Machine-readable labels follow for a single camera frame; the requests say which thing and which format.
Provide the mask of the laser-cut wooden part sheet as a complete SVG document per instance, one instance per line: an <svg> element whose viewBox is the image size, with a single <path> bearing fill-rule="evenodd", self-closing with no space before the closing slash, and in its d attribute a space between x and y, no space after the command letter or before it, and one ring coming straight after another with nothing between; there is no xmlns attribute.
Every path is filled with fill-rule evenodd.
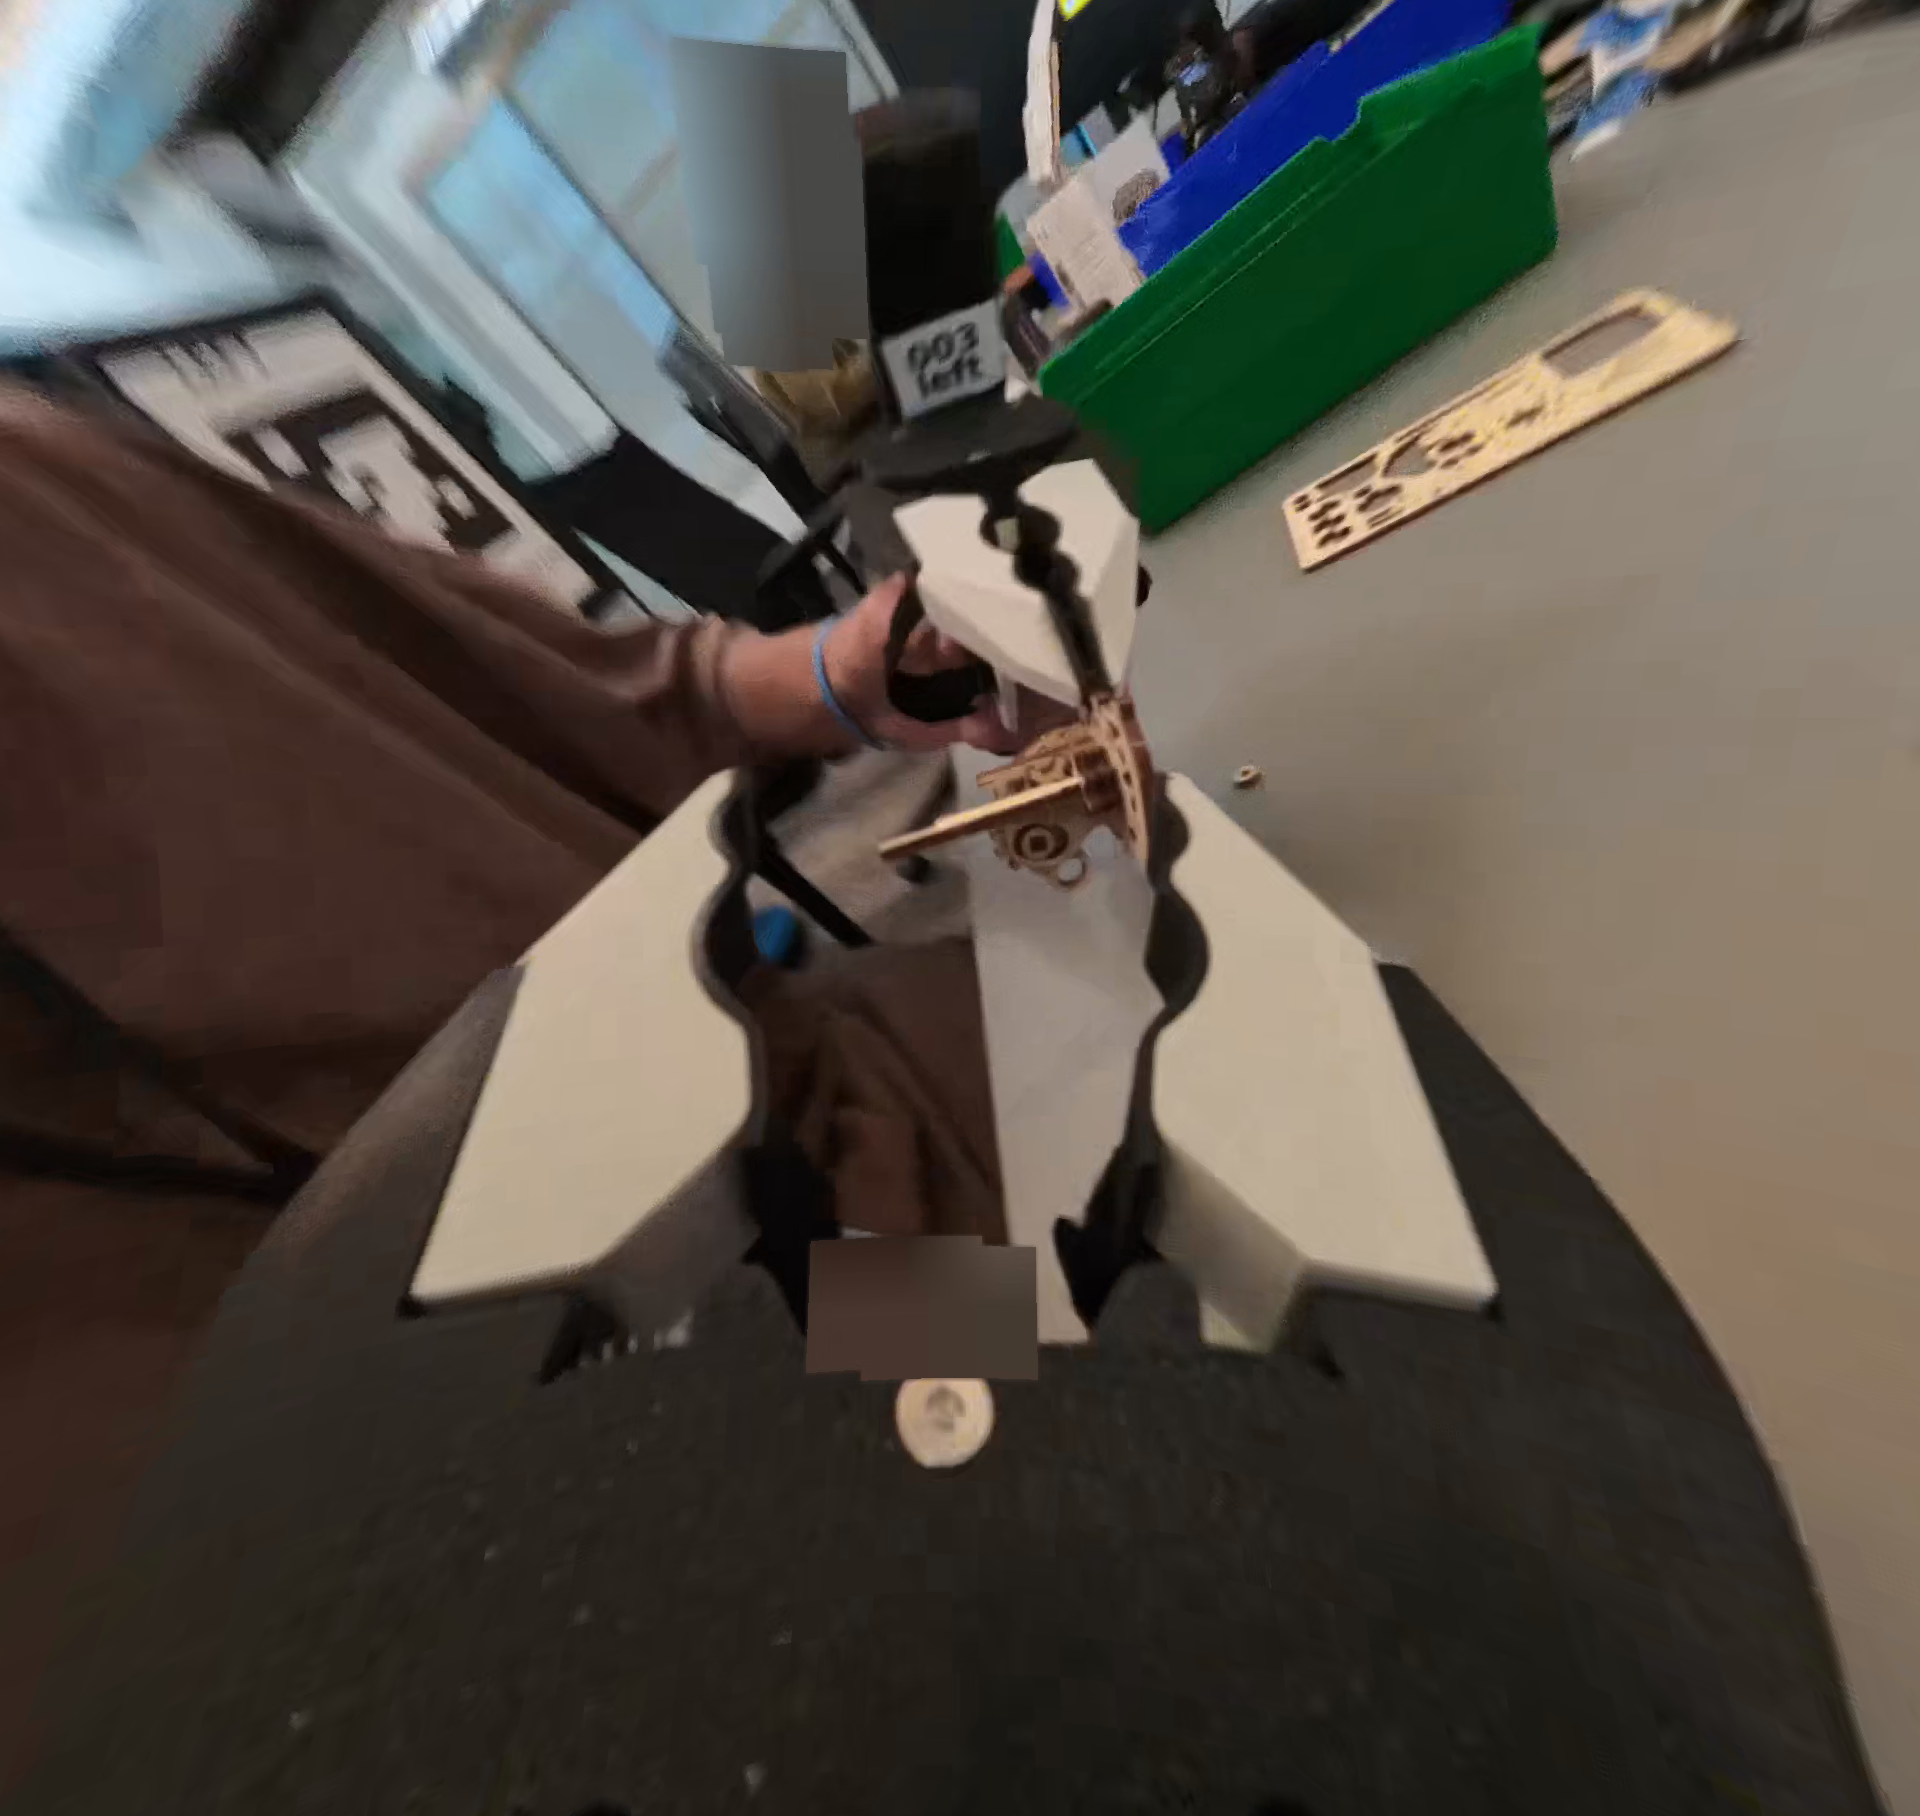
<svg viewBox="0 0 1920 1816"><path fill-rule="evenodd" d="M1288 493L1285 529L1315 574L1435 507L1721 362L1736 321L1659 290L1580 324Z"/></svg>

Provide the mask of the black and white framed board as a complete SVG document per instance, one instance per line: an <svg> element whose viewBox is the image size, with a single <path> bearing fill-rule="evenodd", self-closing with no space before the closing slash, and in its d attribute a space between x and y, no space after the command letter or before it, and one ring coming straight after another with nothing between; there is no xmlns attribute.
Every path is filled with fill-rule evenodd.
<svg viewBox="0 0 1920 1816"><path fill-rule="evenodd" d="M461 553L599 625L643 604L329 293L80 339L63 368L199 458Z"/></svg>

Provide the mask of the white paper packet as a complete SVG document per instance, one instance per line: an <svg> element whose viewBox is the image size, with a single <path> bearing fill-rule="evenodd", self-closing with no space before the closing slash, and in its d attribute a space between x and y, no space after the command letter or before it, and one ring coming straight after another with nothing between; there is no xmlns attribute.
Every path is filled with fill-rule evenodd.
<svg viewBox="0 0 1920 1816"><path fill-rule="evenodd" d="M1116 309L1146 280L1123 226L1170 177L1154 107L1142 110L1074 167L1065 154L1065 88L1059 26L1063 0L1037 0L1024 45L1021 138L1024 177L1038 196L1024 222L1027 248L1059 283L1068 309Z"/></svg>

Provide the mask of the wooden model assembly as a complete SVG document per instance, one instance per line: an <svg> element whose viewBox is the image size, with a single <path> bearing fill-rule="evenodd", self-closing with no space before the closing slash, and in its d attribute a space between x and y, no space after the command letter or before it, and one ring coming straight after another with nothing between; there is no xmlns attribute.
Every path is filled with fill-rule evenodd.
<svg viewBox="0 0 1920 1816"><path fill-rule="evenodd" d="M1157 771L1128 694L1094 698L1074 722L1044 732L977 786L998 858L1059 891L1088 877L1099 832L1140 868L1150 864Z"/></svg>

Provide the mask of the person's brown garment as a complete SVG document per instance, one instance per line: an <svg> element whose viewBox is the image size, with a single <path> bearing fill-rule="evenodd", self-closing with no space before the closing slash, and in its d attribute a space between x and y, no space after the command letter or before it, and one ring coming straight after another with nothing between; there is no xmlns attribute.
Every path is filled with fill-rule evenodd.
<svg viewBox="0 0 1920 1816"><path fill-rule="evenodd" d="M499 800L383 641L351 512L5 390L5 934L276 1151L322 1158L494 972L611 869ZM955 1578L779 1566L770 1446L718 1437L718 1361L663 1405L537 1383L529 1312L406 1317L352 1159L254 1199L5 1166L5 1471L60 1517L215 1364L254 1387L169 1506L180 1572L89 1628L106 1680L12 1812L453 1812L513 1791L777 1812L994 1812L1005 1732L936 1647Z"/></svg>

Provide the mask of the blue wristband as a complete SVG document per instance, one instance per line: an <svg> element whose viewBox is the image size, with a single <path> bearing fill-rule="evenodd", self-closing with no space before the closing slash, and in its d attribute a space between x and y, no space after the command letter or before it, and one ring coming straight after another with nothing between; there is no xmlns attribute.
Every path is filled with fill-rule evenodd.
<svg viewBox="0 0 1920 1816"><path fill-rule="evenodd" d="M876 751L887 751L890 749L890 744L848 708L848 703L840 698L835 685L829 651L836 636L836 629L843 625L843 619L844 618L840 614L835 614L822 624L819 624L819 628L813 634L811 651L808 651L813 685L830 723L838 730L838 734L848 744L876 749Z"/></svg>

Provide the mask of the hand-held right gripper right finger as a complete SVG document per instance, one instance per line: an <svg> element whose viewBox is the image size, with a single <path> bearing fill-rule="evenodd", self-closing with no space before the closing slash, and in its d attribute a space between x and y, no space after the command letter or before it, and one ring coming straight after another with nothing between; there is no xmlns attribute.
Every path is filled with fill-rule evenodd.
<svg viewBox="0 0 1920 1816"><path fill-rule="evenodd" d="M1116 1149L1059 1217L1094 1328L1128 1269L1193 1290L1212 1346L1270 1352L1318 1292L1499 1302L1374 948L1188 776L1160 779L1145 968L1162 997Z"/></svg>

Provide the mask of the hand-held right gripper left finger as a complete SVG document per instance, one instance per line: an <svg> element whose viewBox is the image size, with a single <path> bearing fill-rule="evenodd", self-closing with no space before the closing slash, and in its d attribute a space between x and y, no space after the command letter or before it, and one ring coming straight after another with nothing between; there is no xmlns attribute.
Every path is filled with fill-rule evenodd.
<svg viewBox="0 0 1920 1816"><path fill-rule="evenodd" d="M740 802L711 776L524 952L415 1307L568 1292L687 1315L750 1252L763 1071L713 952L752 935Z"/></svg>

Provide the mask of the person's left hand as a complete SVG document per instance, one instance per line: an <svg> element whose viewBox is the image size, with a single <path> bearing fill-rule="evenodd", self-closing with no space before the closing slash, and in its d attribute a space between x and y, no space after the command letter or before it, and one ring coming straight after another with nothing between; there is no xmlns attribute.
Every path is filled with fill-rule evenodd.
<svg viewBox="0 0 1920 1816"><path fill-rule="evenodd" d="M1022 744L1021 732L1007 723L993 698L982 698L966 716L941 723L915 720L890 700L888 647L911 587L906 574L881 579L829 624L817 656L836 710L856 735L890 751L936 753L973 748L1012 753Z"/></svg>

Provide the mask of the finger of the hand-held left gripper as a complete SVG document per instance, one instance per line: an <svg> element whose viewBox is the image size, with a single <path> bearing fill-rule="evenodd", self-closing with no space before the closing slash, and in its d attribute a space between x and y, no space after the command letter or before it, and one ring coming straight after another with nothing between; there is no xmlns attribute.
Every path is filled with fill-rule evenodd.
<svg viewBox="0 0 1920 1816"><path fill-rule="evenodd" d="M1010 551L988 543L986 512L986 501L971 493L936 493L894 509L901 538L920 563L925 615L991 664L1000 682L1080 706L1078 682L1044 597L1019 579Z"/></svg>
<svg viewBox="0 0 1920 1816"><path fill-rule="evenodd" d="M1097 461L1057 461L1021 484L1021 501L1061 525L1115 687L1132 680L1140 624L1140 521Z"/></svg>

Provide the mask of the green plastic bin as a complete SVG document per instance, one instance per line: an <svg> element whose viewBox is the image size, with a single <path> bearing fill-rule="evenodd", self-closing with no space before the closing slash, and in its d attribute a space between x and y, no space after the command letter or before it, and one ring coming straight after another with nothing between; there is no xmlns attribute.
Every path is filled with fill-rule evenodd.
<svg viewBox="0 0 1920 1816"><path fill-rule="evenodd" d="M1162 534L1558 246L1535 24L1404 76L1313 139L1038 387Z"/></svg>

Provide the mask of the blue plastic bin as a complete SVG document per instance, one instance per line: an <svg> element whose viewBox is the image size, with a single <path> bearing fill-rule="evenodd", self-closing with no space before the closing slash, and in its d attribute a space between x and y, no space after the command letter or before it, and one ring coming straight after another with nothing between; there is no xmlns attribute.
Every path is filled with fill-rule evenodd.
<svg viewBox="0 0 1920 1816"><path fill-rule="evenodd" d="M1343 38L1313 43L1251 96L1120 222L1157 275L1315 142L1356 123L1363 100L1475 50L1509 26L1511 0L1381 0Z"/></svg>

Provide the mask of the blue and white toy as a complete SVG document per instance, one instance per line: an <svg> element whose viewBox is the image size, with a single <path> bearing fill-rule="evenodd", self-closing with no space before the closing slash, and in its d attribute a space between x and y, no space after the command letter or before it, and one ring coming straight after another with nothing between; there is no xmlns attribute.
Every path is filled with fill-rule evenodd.
<svg viewBox="0 0 1920 1816"><path fill-rule="evenodd" d="M1573 155L1616 138L1654 100L1654 56L1669 39L1678 0L1611 0L1580 27L1573 106L1548 116L1553 139Z"/></svg>

